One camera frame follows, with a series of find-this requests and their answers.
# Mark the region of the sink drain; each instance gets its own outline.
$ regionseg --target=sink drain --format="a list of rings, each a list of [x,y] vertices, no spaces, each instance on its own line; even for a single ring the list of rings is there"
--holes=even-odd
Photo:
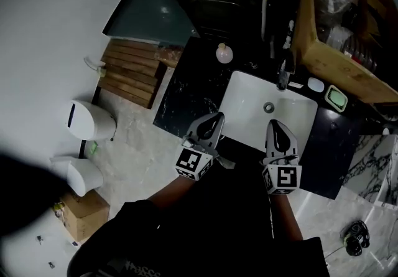
[[[265,102],[263,108],[266,113],[272,113],[275,110],[275,106],[272,102]]]

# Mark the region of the countertop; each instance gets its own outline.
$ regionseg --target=countertop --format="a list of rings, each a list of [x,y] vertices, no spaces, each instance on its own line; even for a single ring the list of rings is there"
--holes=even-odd
[[[182,138],[193,120],[218,111],[235,70],[276,81],[277,64],[266,56],[267,52],[260,45],[230,44],[234,59],[226,65],[216,59],[217,46],[215,41],[189,39],[159,106],[154,125]],[[299,67],[290,80],[307,81],[308,75]],[[310,137],[300,160],[303,166],[300,188],[335,199],[364,124],[360,110],[362,104],[349,98],[346,110],[339,114],[323,99],[323,94],[306,85],[301,89],[289,89],[318,103]],[[229,138],[222,139],[217,150],[220,156],[237,164],[260,161],[265,155]]]

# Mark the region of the person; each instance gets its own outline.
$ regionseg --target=person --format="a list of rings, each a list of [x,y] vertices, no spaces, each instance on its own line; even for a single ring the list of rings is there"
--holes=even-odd
[[[258,165],[216,161],[126,202],[76,252],[68,277],[329,276],[318,237],[303,240],[286,195],[268,196]]]

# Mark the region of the soap dish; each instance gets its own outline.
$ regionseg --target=soap dish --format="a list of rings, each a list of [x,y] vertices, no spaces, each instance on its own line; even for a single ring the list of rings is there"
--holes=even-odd
[[[331,94],[333,91],[338,92],[343,98],[344,98],[344,105],[339,105],[335,102],[333,102],[331,98]],[[334,85],[330,85],[328,88],[328,91],[325,93],[325,100],[327,103],[329,103],[334,109],[336,109],[338,112],[343,112],[347,106],[348,98],[347,96],[341,92],[339,89],[337,89]]]

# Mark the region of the cardboard box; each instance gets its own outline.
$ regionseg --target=cardboard box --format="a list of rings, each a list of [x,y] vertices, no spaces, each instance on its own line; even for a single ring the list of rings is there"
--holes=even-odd
[[[386,8],[389,25],[389,50],[396,49],[398,11],[393,0],[378,0]],[[318,40],[313,0],[301,0],[295,27],[292,51],[297,64],[304,64],[314,75],[351,93],[365,103],[398,102],[398,92],[382,82],[369,70],[339,50]],[[396,57],[391,58],[395,70]]]
[[[76,242],[92,236],[108,221],[109,204],[95,190],[83,197],[67,193],[61,201],[65,204],[63,224]]]

